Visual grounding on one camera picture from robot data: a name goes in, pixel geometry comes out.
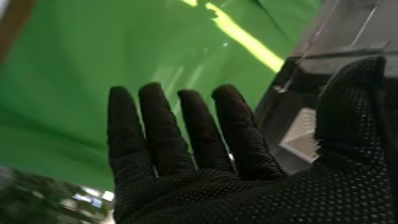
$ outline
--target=glove finger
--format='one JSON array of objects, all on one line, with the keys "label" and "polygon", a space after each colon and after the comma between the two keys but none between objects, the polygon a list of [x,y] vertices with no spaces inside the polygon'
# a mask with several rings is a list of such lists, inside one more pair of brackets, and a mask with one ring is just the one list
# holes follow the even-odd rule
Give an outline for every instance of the glove finger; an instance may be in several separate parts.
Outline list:
[{"label": "glove finger", "polygon": [[147,84],[140,89],[140,111],[158,175],[172,175],[193,169],[193,163],[176,117],[156,83]]},{"label": "glove finger", "polygon": [[108,94],[108,160],[115,184],[154,176],[149,151],[133,99],[128,90],[113,87]]},{"label": "glove finger", "polygon": [[284,172],[270,155],[255,127],[252,111],[231,85],[215,90],[213,99],[222,134],[241,178],[247,180],[284,178]]},{"label": "glove finger", "polygon": [[376,114],[383,66],[380,57],[357,61],[341,69],[325,87],[316,110],[316,163],[344,166],[369,164],[383,158],[385,136]]},{"label": "glove finger", "polygon": [[179,91],[177,96],[197,167],[200,169],[216,169],[232,172],[215,120],[200,95],[195,91],[184,90]]}]

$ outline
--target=green surface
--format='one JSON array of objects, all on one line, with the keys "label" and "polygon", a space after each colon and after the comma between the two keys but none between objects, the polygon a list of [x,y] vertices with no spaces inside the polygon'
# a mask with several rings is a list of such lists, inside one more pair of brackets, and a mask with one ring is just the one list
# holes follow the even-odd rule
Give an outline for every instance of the green surface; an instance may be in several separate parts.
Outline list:
[{"label": "green surface", "polygon": [[254,107],[318,0],[39,0],[0,67],[0,163],[112,189],[106,91],[232,83]]}]

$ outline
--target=textured glove palm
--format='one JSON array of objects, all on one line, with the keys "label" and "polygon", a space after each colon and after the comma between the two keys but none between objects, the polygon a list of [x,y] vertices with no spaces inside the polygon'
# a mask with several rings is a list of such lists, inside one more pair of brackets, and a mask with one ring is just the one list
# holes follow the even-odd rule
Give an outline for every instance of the textured glove palm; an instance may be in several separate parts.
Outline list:
[{"label": "textured glove palm", "polygon": [[133,100],[110,90],[108,146],[115,176],[115,222],[394,223],[394,197],[378,92],[383,59],[348,65],[319,97],[312,168],[286,177],[268,153],[252,112],[232,86],[213,92],[218,124],[200,96],[181,91],[193,160],[156,84]]}]

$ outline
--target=black glove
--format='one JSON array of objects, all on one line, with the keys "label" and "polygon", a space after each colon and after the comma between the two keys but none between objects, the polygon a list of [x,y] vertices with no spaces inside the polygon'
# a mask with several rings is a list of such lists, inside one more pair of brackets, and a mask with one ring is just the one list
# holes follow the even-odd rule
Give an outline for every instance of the black glove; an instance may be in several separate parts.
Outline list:
[{"label": "black glove", "polygon": [[181,108],[193,160],[158,84],[140,90],[140,111],[110,90],[108,146],[115,222],[394,223],[394,194],[378,110],[383,59],[348,65],[319,97],[312,168],[286,177],[270,156],[252,112],[232,86],[213,92],[229,160],[213,118],[193,91]]}]

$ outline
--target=gloved hand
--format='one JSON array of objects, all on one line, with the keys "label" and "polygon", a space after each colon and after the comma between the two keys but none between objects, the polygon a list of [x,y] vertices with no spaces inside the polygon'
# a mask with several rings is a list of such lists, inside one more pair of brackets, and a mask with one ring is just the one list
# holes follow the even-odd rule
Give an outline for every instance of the gloved hand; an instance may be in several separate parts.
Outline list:
[{"label": "gloved hand", "polygon": [[232,86],[213,92],[218,124],[200,96],[181,91],[193,160],[158,84],[140,90],[140,119],[128,91],[110,90],[108,146],[115,222],[392,224],[394,194],[380,120],[383,59],[348,65],[319,97],[312,168],[286,177]]}]

